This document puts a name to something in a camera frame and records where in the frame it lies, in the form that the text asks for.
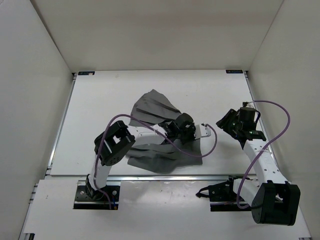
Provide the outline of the grey pleated skirt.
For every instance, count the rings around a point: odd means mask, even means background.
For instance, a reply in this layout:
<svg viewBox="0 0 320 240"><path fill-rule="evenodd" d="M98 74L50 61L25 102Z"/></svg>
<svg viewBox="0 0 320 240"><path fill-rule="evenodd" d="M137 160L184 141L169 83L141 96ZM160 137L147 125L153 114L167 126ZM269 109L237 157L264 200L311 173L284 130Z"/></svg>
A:
<svg viewBox="0 0 320 240"><path fill-rule="evenodd" d="M166 120L176 120L182 112L164 94L152 89L137 100L130 114L152 127ZM203 164L201 157L183 154L170 143L135 145L127 156L128 165L157 174L169 174L176 168Z"/></svg>

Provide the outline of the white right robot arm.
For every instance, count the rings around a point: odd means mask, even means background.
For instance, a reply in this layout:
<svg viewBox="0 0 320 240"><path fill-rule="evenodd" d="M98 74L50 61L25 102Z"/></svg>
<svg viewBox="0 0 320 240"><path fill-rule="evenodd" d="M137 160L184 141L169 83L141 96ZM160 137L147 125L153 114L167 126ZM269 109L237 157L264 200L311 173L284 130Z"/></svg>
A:
<svg viewBox="0 0 320 240"><path fill-rule="evenodd" d="M249 205L257 224L293 226L296 222L301 191L280 172L267 139L257 129L261 114L252 107L230 109L216 125L237 140L250 160L257 182L235 179L224 187L229 200L238 197Z"/></svg>

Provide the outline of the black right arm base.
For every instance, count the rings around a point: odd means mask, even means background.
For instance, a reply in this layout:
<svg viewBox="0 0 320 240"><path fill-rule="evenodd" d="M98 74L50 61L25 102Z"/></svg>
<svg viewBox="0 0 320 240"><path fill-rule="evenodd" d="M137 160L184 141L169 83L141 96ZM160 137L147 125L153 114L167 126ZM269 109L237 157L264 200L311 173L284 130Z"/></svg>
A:
<svg viewBox="0 0 320 240"><path fill-rule="evenodd" d="M211 212L250 212L250 206L245 209L237 206L237 194L233 191L235 180L241 179L238 176L229 176L224 182L201 188L195 195L209 199Z"/></svg>

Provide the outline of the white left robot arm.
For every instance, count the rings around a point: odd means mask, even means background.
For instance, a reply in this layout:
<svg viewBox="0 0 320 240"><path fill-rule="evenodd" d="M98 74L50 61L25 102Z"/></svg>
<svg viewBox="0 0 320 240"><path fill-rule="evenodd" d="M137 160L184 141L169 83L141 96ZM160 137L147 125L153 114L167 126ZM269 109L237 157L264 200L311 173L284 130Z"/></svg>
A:
<svg viewBox="0 0 320 240"><path fill-rule="evenodd" d="M121 117L115 116L94 140L95 160L85 182L85 193L94 200L109 197L107 177L125 156L173 161L180 154L193 158L193 147L200 145L200 125L187 113L154 123L127 115L130 123L125 124Z"/></svg>

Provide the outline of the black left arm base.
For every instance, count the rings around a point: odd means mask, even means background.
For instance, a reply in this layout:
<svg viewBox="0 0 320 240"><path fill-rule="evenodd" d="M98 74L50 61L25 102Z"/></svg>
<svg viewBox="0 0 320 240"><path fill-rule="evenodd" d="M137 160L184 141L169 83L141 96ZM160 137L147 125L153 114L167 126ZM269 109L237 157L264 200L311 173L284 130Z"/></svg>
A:
<svg viewBox="0 0 320 240"><path fill-rule="evenodd" d="M73 209L75 210L111 210L119 209L121 186L119 183L106 185L94 190L88 180L77 182Z"/></svg>

